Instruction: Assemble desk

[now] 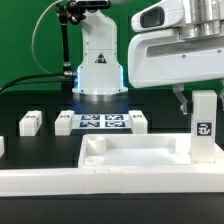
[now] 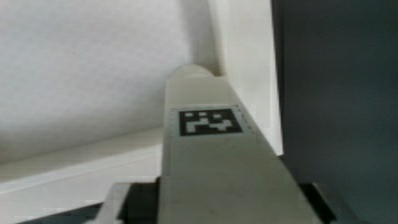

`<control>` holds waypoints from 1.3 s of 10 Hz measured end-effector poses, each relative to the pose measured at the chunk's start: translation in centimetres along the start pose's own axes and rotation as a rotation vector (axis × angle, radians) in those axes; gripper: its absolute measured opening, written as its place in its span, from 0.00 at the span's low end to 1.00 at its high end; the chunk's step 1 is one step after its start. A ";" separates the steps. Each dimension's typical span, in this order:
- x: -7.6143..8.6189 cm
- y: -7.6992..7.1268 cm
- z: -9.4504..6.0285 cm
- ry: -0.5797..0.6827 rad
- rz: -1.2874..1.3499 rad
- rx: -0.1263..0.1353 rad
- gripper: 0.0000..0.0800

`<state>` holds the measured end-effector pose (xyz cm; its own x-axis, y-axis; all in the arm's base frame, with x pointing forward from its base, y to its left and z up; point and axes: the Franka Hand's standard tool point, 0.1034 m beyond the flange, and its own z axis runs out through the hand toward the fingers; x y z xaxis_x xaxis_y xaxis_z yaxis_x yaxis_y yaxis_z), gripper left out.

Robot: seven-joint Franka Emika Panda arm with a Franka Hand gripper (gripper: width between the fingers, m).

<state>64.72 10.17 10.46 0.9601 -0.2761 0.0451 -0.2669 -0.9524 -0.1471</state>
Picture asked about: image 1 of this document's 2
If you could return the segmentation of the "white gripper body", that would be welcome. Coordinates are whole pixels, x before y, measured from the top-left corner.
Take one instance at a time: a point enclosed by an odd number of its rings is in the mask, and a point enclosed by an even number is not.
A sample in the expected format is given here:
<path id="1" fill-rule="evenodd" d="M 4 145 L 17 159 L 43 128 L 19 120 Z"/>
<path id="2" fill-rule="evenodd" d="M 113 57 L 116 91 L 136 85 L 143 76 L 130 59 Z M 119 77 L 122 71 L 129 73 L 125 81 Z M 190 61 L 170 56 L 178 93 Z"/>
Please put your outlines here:
<path id="1" fill-rule="evenodd" d="M 136 88 L 224 78 L 224 0 L 160 0 L 131 20 Z"/>

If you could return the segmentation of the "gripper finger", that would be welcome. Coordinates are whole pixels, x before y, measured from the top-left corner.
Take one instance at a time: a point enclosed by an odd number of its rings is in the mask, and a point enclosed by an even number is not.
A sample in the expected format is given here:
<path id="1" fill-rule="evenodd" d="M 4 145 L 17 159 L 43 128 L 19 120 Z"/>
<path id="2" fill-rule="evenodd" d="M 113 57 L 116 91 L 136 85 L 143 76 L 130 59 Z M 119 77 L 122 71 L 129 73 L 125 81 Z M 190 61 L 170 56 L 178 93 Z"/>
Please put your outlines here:
<path id="1" fill-rule="evenodd" d="M 173 92 L 181 103 L 180 109 L 184 115 L 193 113 L 193 102 L 188 101 L 183 94 L 184 85 L 183 84 L 174 84 Z"/>
<path id="2" fill-rule="evenodd" d="M 224 87 L 222 91 L 220 92 L 220 95 L 218 97 L 218 109 L 224 110 Z"/>

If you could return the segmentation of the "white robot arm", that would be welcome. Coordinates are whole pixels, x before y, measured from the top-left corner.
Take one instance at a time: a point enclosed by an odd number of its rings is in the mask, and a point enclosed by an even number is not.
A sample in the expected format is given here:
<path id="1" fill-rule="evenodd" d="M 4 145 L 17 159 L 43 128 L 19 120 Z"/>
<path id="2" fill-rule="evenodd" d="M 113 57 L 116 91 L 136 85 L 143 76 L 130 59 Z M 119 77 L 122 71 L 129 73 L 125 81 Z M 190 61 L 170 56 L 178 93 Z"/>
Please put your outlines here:
<path id="1" fill-rule="evenodd" d="M 83 59 L 77 91 L 89 96 L 124 91 L 117 26 L 101 12 L 109 0 L 75 0 L 82 20 Z M 195 110 L 184 83 L 224 78 L 224 0 L 160 0 L 131 19 L 128 81 L 135 88 L 171 85 L 183 110 Z"/>

